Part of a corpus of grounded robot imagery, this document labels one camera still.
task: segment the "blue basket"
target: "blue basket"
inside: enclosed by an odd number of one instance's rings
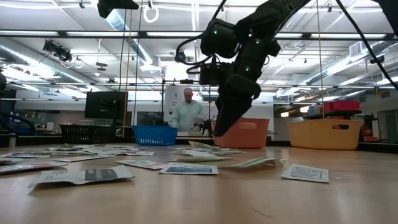
[[[169,126],[134,126],[136,143],[143,146],[169,146],[175,144],[177,128]]]

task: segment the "orange bin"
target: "orange bin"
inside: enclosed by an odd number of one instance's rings
[[[355,150],[362,121],[316,119],[289,124],[294,147],[330,150]]]
[[[269,119],[240,118],[214,144],[235,149],[261,149],[266,146]]]

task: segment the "ceiling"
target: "ceiling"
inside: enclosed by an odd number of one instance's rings
[[[71,8],[63,9],[21,9],[14,7],[1,7],[0,13],[0,30],[113,30],[112,27],[98,15],[95,7],[92,7],[90,1],[83,1],[85,9],[78,7],[80,0],[14,0],[1,1],[1,4],[10,4],[23,7],[54,7],[68,6]],[[207,23],[210,21],[217,5],[221,0],[153,0],[153,5],[159,7],[159,18],[152,23],[146,22],[141,10],[127,12],[126,26],[131,30],[154,30],[154,31],[193,31],[205,30]],[[229,0],[225,5],[225,10],[220,12],[218,17],[230,23],[237,23],[240,19],[254,12],[256,7],[263,3],[264,0]],[[144,6],[147,1],[137,2]],[[341,15],[341,11],[335,1],[331,1],[332,10],[328,12],[329,0],[319,0],[320,12],[320,32],[350,32],[355,33],[354,27],[349,23],[345,16]],[[317,2],[310,1],[303,9],[301,9],[291,20],[286,23],[281,31],[284,32],[318,32],[317,20]],[[380,11],[377,3],[370,0],[345,0],[343,4],[349,9],[353,19],[358,23],[364,33],[392,33],[392,29]],[[154,17],[154,11],[148,12],[148,17]],[[31,49],[39,54],[47,55],[42,48],[46,39],[44,38],[26,38],[11,37],[11,39],[27,49]],[[151,57],[160,58],[162,67],[167,68],[173,62],[173,53],[177,45],[185,39],[139,39],[139,44]],[[77,73],[80,73],[95,82],[106,82],[110,78],[119,76],[125,80],[129,77],[129,82],[134,82],[136,74],[139,83],[160,83],[163,74],[143,72],[139,67],[138,60],[128,61],[135,53],[121,39],[103,39],[99,45],[98,39],[61,39],[54,41],[67,49],[71,49],[71,53],[79,56],[84,64],[81,68],[71,67]],[[263,84],[291,85],[300,84],[303,80],[309,78],[309,75],[320,66],[326,66],[333,60],[347,54],[349,47],[357,41],[298,41],[298,40],[280,40],[282,47],[280,54],[274,58],[271,57],[268,65],[264,66],[262,76],[257,81]],[[183,47],[185,54],[195,57],[195,45],[187,44]],[[197,49],[197,55],[200,60],[204,56]],[[388,55],[388,62],[395,63],[395,53]],[[52,55],[49,58],[58,61]],[[96,62],[107,63],[106,71],[98,72]],[[366,71],[377,70],[374,65],[366,66],[366,62],[359,63],[347,70],[332,75],[325,79],[324,85],[339,85],[343,81],[357,77],[366,73]],[[358,80],[352,83],[357,85],[359,82],[366,82],[369,78]],[[138,90],[159,90],[159,86],[141,86]],[[263,91],[277,91],[279,88],[263,88]]]

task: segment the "yellow bin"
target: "yellow bin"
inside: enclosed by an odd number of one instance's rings
[[[363,122],[316,119],[289,124],[294,147],[330,150],[355,150]]]

